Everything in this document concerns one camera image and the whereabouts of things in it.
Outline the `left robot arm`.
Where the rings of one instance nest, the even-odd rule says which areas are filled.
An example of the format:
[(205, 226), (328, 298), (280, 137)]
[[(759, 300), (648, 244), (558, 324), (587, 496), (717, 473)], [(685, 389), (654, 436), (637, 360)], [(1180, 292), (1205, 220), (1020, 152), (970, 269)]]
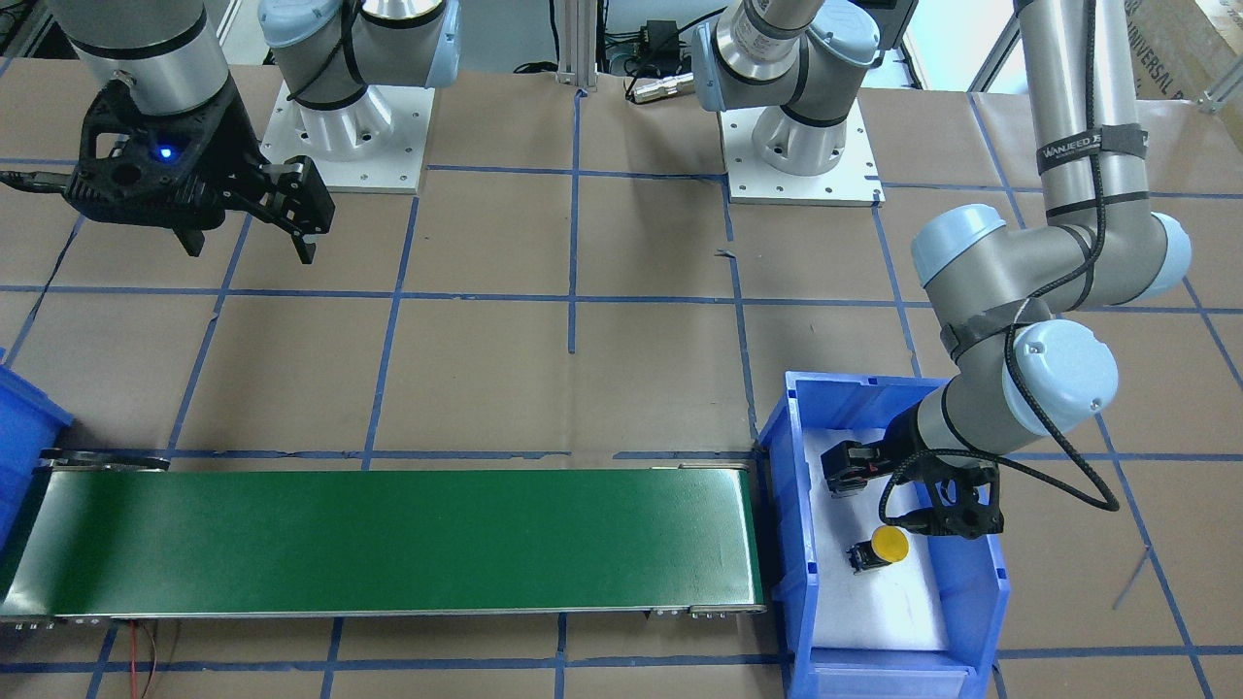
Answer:
[[(879, 442), (820, 456), (837, 496), (885, 479), (878, 517), (926, 536), (1003, 527), (999, 470), (1052, 438), (1095, 494), (1037, 479), (1115, 512), (1119, 501), (1066, 432), (1114, 399), (1114, 354), (1066, 318), (1080, 307), (1162, 295), (1190, 270), (1180, 221), (1154, 211), (1119, 1), (1017, 1), (1025, 45), (1043, 228), (1016, 229), (989, 205), (960, 205), (914, 239), (914, 265), (958, 373), (892, 417)], [(759, 108), (759, 159), (792, 177), (829, 172), (848, 111), (880, 58), (879, 27), (849, 1), (735, 1), (689, 40), (710, 112)]]

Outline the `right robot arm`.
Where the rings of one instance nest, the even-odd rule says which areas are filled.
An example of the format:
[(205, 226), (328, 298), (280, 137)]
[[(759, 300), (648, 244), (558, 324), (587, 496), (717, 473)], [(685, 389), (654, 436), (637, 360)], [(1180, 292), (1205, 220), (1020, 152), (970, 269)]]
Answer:
[(456, 1), (262, 1), (306, 146), (277, 159), (254, 133), (203, 2), (53, 1), (50, 12), (99, 91), (75, 172), (36, 185), (92, 221), (170, 230), (191, 256), (227, 211), (245, 211), (314, 261), (336, 214), (322, 163), (392, 146), (382, 90), (447, 87), (460, 65)]

